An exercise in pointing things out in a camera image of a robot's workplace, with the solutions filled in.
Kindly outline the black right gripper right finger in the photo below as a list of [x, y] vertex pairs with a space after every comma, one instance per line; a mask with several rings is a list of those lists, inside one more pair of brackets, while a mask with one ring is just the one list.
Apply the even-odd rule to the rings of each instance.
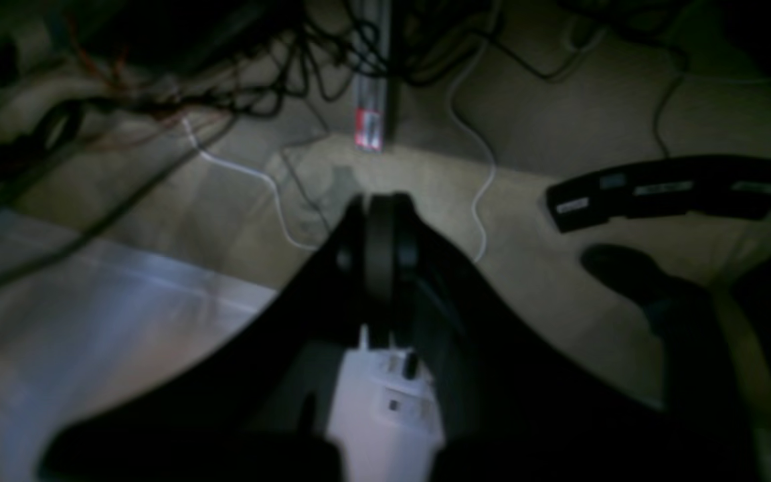
[[771, 213], [771, 159], [696, 155], [645, 161], [570, 178], [545, 190], [560, 233], [612, 218], [704, 216], [761, 220]]

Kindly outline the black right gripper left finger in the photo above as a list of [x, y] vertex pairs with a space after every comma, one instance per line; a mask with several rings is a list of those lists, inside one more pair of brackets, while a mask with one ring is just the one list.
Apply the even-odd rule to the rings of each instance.
[[336, 233], [349, 284], [347, 323], [376, 349], [408, 349], [420, 265], [418, 216], [408, 193], [355, 196]]

